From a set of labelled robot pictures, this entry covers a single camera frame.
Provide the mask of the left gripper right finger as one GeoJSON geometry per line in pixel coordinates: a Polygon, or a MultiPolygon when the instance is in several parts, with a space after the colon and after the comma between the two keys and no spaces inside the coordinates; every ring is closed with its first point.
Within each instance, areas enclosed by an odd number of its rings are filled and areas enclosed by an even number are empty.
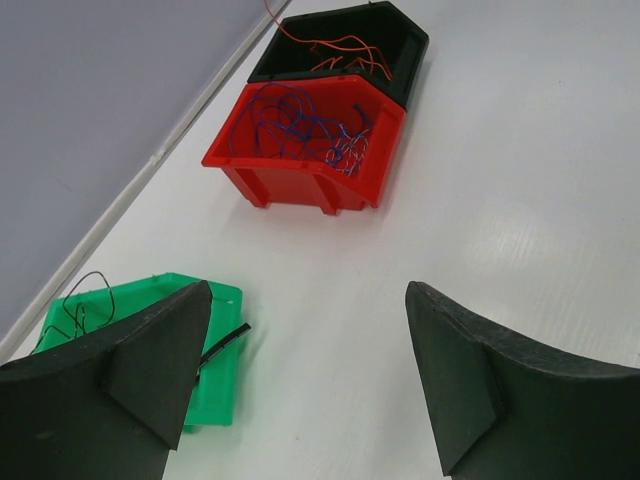
{"type": "Polygon", "coordinates": [[[423,282],[405,305],[446,477],[638,477],[636,368],[533,340],[423,282]]]}

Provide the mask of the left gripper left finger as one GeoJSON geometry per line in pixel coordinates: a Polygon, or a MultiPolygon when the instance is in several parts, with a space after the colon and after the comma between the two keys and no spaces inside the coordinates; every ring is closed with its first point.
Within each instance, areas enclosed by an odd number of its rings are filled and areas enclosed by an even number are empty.
{"type": "Polygon", "coordinates": [[[4,479],[160,479],[177,448],[212,293],[192,283],[1,367],[4,479]]]}

